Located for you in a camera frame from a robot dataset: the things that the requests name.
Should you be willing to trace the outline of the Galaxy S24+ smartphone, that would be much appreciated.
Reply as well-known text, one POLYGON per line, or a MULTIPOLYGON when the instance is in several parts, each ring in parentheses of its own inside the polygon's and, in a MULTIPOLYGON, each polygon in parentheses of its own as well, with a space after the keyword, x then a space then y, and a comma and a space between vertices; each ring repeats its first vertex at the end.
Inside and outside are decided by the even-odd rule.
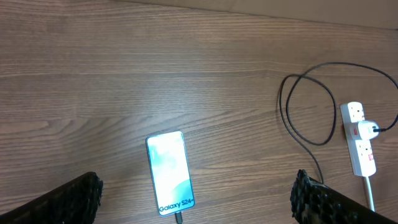
POLYGON ((183 133, 175 131, 146 139, 157 210, 164 217, 195 206, 183 133))

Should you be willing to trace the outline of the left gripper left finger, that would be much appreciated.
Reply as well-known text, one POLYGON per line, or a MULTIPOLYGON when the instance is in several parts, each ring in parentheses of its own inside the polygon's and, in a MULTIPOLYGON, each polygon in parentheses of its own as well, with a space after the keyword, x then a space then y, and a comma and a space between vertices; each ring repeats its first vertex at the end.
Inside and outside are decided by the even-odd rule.
POLYGON ((101 205, 103 181, 87 172, 1 215, 1 224, 92 224, 101 205))

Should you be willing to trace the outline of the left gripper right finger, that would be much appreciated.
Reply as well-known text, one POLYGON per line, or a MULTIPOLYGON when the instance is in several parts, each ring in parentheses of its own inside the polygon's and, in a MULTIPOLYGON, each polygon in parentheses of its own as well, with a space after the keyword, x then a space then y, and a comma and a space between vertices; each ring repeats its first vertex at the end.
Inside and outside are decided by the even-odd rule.
POLYGON ((316 181, 304 169, 297 173, 290 202, 299 224, 397 224, 316 181))

